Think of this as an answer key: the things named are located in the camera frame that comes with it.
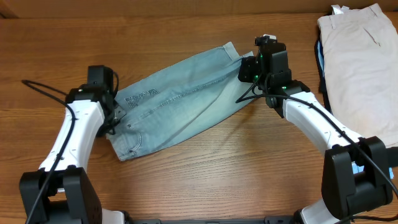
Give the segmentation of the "light blue denim shorts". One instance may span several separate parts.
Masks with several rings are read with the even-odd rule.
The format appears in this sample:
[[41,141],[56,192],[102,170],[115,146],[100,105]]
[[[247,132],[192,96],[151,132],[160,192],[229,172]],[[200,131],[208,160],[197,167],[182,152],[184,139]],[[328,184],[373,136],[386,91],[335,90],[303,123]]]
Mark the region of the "light blue denim shorts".
[[118,91],[119,123],[106,137],[119,160],[179,144],[245,107],[237,101],[250,87],[238,80],[243,58],[228,42]]

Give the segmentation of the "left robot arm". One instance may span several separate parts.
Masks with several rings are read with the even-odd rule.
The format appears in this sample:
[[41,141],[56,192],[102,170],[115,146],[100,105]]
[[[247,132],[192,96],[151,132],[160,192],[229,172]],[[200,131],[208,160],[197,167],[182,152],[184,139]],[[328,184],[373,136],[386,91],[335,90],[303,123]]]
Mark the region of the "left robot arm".
[[121,223],[128,213],[101,206],[86,168],[97,137],[113,134],[118,121],[115,97],[119,77],[104,65],[88,67],[87,82],[60,103],[65,118],[57,139],[39,169],[23,173],[19,190],[27,223]]

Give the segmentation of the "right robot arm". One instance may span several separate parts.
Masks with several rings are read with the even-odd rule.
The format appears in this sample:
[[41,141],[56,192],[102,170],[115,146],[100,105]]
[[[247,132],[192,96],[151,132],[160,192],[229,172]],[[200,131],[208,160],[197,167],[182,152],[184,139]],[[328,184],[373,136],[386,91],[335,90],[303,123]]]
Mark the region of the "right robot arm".
[[254,41],[256,56],[242,60],[238,79],[250,83],[252,98],[298,127],[323,154],[321,199],[293,215],[268,217],[265,223],[393,222],[367,212],[397,197],[390,169],[397,166],[397,148],[377,137],[364,138],[340,123],[304,83],[292,78],[285,44],[265,35]]

